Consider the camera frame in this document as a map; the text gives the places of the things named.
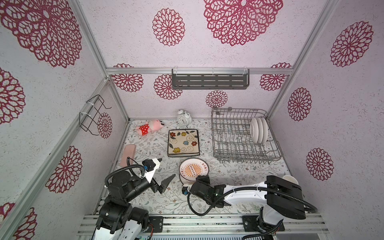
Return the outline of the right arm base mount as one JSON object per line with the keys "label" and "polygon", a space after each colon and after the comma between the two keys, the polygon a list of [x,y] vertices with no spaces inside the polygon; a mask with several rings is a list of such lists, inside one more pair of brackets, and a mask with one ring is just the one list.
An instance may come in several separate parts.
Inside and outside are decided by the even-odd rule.
{"label": "right arm base mount", "polygon": [[257,215],[242,216],[243,227],[245,232],[266,233],[275,228],[275,225],[268,224],[262,220],[263,207]]}

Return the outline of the white round plate four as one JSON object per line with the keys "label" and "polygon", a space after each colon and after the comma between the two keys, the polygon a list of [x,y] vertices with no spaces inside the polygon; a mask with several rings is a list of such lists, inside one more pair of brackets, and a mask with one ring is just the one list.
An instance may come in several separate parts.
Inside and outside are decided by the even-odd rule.
{"label": "white round plate four", "polygon": [[268,124],[265,118],[261,118],[262,126],[263,126],[263,138],[262,144],[265,144],[268,140]]}

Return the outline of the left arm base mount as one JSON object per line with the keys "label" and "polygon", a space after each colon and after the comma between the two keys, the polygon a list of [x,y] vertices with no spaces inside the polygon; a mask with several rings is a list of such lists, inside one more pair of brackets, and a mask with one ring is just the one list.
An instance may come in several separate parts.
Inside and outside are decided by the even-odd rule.
{"label": "left arm base mount", "polygon": [[163,231],[164,217],[150,217],[147,210],[133,208],[131,220],[135,227],[140,227],[141,233],[161,233]]}

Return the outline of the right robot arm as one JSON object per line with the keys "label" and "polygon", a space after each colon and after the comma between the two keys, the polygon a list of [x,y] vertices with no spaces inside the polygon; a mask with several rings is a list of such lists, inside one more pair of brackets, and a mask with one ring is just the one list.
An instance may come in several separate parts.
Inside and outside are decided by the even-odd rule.
{"label": "right robot arm", "polygon": [[[185,194],[191,211],[201,217],[207,215],[213,208],[256,203],[263,206],[260,209],[259,222],[274,226],[280,220],[304,220],[306,212],[317,211],[316,207],[304,201],[301,186],[290,175],[282,178],[269,175],[264,182],[245,186],[211,186],[209,176],[198,176],[190,189],[185,190]],[[192,195],[209,205],[204,213],[193,209],[190,200]]]}

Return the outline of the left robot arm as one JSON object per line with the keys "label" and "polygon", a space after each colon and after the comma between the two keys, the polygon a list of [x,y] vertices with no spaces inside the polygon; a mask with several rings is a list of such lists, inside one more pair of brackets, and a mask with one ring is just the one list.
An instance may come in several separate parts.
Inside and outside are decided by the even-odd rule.
{"label": "left robot arm", "polygon": [[162,231],[163,217],[149,216],[149,211],[133,207],[131,201],[150,189],[153,193],[163,194],[175,174],[158,184],[154,179],[162,159],[146,159],[138,164],[130,157],[127,165],[113,171],[105,177],[105,188],[109,194],[99,211],[93,240],[141,240],[141,234],[149,233],[147,240],[154,233]]}

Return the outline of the white round plate three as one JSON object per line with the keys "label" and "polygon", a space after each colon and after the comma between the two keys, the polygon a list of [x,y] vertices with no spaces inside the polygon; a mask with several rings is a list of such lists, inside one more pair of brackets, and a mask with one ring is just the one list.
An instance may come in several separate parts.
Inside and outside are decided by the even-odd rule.
{"label": "white round plate three", "polygon": [[263,141],[263,137],[264,137],[263,123],[262,123],[261,118],[256,118],[256,121],[257,121],[257,125],[258,125],[258,139],[257,139],[257,143],[261,144],[262,141]]}

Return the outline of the white round plate one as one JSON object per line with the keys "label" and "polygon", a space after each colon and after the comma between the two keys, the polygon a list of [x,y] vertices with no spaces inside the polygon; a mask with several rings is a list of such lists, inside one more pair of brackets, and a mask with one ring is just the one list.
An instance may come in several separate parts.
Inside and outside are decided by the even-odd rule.
{"label": "white round plate one", "polygon": [[183,185],[191,185],[198,176],[209,174],[209,165],[199,158],[189,158],[180,163],[179,176]]}

